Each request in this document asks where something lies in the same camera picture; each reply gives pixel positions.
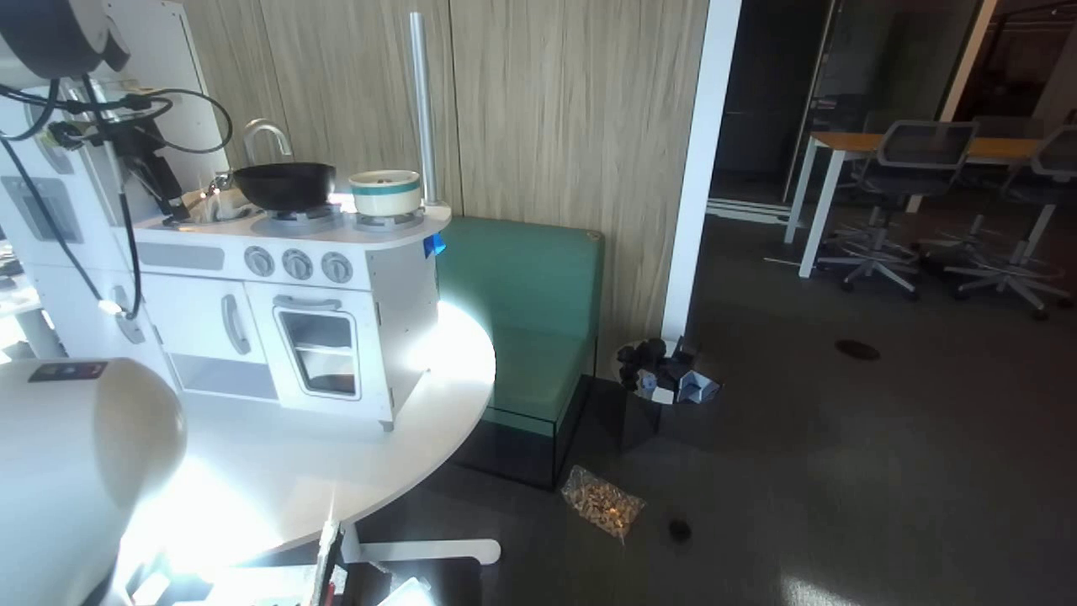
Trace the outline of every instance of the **dark floor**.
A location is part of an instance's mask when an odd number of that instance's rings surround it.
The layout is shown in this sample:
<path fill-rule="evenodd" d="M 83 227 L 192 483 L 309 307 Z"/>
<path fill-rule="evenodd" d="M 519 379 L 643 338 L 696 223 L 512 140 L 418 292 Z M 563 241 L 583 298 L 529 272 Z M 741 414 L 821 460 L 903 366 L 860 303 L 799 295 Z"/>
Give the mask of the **dark floor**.
<path fill-rule="evenodd" d="M 930 210 L 916 233 L 967 210 Z M 1074 237 L 1063 217 L 1048 241 L 1070 268 Z M 362 531 L 502 538 L 503 566 L 440 569 L 448 603 L 1077 603 L 1077 310 L 1032 324 L 1017 298 L 954 303 L 933 279 L 919 303 L 841 292 L 765 256 L 788 256 L 778 228 L 707 228 L 701 340 L 720 405 L 676 407 L 625 451 L 610 405 L 586 411 L 571 458 L 647 499 L 625 541 L 554 493 L 466 468 Z M 691 541 L 671 538 L 671 520 L 692 525 Z"/>

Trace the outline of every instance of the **toy kitchen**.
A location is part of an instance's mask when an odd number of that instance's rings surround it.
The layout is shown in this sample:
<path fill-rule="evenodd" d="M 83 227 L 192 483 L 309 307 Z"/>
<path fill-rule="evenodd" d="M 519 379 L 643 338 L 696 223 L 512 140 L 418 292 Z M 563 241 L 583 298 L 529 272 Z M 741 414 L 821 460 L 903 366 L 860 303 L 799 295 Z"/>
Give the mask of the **toy kitchen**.
<path fill-rule="evenodd" d="M 418 18 L 411 34 L 411 79 L 424 94 Z M 66 114 L 91 108 L 83 121 L 61 121 L 66 136 L 77 136 L 69 125 L 103 130 L 130 121 L 102 110 L 116 101 L 95 105 L 91 79 L 61 94 L 41 87 L 36 98 L 63 98 Z M 277 125 L 248 121 L 245 167 L 168 205 L 150 194 L 168 172 L 124 157 L 130 147 L 63 144 L 54 125 L 28 140 L 9 139 L 0 227 L 56 340 L 32 350 L 133 358 L 180 394 L 391 428 L 426 370 L 433 256 L 452 220 L 448 205 L 433 205 L 426 105 L 413 105 L 418 172 L 340 175 L 322 163 L 291 163 Z M 0 119 L 4 130 L 36 121 L 9 101 Z M 260 139 L 277 140 L 277 163 L 254 163 Z"/>

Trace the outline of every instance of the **toy stove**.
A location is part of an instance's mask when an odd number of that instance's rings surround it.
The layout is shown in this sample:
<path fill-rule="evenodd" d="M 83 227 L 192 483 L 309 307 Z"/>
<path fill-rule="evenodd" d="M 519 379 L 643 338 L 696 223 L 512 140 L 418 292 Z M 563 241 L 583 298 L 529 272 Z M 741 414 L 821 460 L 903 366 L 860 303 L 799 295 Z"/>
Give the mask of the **toy stove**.
<path fill-rule="evenodd" d="M 448 217 L 138 227 L 143 303 L 179 387 L 392 422 L 426 370 L 432 241 Z"/>

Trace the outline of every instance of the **desk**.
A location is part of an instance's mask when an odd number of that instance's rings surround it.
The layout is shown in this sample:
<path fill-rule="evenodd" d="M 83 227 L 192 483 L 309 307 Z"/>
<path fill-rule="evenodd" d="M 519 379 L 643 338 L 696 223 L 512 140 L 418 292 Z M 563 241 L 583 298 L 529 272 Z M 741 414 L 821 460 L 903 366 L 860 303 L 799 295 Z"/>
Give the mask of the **desk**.
<path fill-rule="evenodd" d="M 432 374 L 391 433 L 353 417 L 185 396 L 180 460 L 127 522 L 95 468 L 97 379 L 28 384 L 29 366 L 0 366 L 4 603 L 82 603 L 116 559 L 218 571 L 406 494 L 475 431 L 494 379 L 490 340 L 466 312 L 440 303 L 433 340 Z"/>
<path fill-rule="evenodd" d="M 833 191 L 839 191 L 839 177 L 841 177 L 843 163 L 874 155 L 878 144 L 882 144 L 882 136 L 869 136 L 869 130 L 815 130 L 806 139 L 799 185 L 795 185 L 795 200 L 791 200 L 791 212 L 788 212 L 788 227 L 784 227 L 788 246 L 799 237 L 815 155 L 824 147 L 824 150 L 830 150 L 830 163 L 829 163 L 829 175 L 821 181 L 815 220 L 812 220 L 806 241 L 800 251 L 800 268 L 799 268 L 800 279 L 806 279 L 815 268 L 815 256 L 816 256 L 830 205 L 833 205 Z M 967 166 L 1022 166 L 1037 155 L 1037 147 L 1041 147 L 1041 139 L 971 139 Z"/>

